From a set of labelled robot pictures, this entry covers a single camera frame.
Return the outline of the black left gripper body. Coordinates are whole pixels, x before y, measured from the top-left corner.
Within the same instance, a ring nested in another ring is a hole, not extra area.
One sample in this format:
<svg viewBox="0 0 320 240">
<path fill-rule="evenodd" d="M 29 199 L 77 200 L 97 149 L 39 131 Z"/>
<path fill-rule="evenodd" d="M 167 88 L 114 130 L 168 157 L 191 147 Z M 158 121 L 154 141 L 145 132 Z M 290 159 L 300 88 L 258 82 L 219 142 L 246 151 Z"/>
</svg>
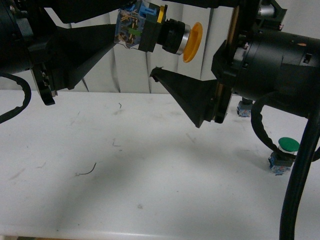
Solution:
<svg viewBox="0 0 320 240">
<path fill-rule="evenodd" d="M 46 66 L 52 58 L 48 43 L 48 37 L 40 37 L 27 47 L 32 64 L 31 74 L 37 92 L 46 106 L 55 104 L 54 97 L 57 93 L 52 80 L 52 71 Z"/>
</svg>

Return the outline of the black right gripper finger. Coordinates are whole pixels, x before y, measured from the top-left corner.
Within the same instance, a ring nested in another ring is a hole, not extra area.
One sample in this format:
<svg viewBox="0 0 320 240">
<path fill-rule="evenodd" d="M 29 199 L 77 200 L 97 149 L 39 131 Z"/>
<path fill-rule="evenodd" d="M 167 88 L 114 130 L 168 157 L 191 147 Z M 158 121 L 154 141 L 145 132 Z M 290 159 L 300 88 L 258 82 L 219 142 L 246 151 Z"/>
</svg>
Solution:
<svg viewBox="0 0 320 240">
<path fill-rule="evenodd" d="M 154 68 L 150 76 L 164 86 L 197 128 L 203 121 L 220 122 L 217 80 L 202 81 L 161 67 Z"/>
</svg>

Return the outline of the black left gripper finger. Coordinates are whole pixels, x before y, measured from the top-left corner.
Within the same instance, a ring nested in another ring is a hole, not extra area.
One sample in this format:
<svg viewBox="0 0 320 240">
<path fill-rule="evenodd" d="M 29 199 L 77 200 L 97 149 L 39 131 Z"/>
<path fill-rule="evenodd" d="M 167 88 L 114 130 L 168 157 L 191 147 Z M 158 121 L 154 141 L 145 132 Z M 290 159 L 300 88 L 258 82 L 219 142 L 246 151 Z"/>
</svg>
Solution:
<svg viewBox="0 0 320 240">
<path fill-rule="evenodd" d="M 58 27 L 51 42 L 51 76 L 54 89 L 74 89 L 115 46 L 115 31 L 115 24 Z"/>
<path fill-rule="evenodd" d="M 117 9 L 128 8 L 137 0 L 44 0 L 64 24 L 79 23 Z"/>
</svg>

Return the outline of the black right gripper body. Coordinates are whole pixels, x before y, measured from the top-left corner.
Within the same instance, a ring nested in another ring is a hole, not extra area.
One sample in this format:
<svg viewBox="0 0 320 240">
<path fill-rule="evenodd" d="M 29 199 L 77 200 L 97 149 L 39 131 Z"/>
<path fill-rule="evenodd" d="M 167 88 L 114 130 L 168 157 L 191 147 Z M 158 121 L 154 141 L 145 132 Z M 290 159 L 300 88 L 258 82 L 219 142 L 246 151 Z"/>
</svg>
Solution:
<svg viewBox="0 0 320 240">
<path fill-rule="evenodd" d="M 244 4 L 233 9 L 227 38 L 213 56 L 211 71 L 217 79 L 213 120 L 218 124 L 223 123 L 227 115 L 238 64 L 242 58 L 240 55 L 244 52 L 246 37 L 242 36 L 242 33 L 245 32 L 243 30 L 245 15 Z"/>
</svg>

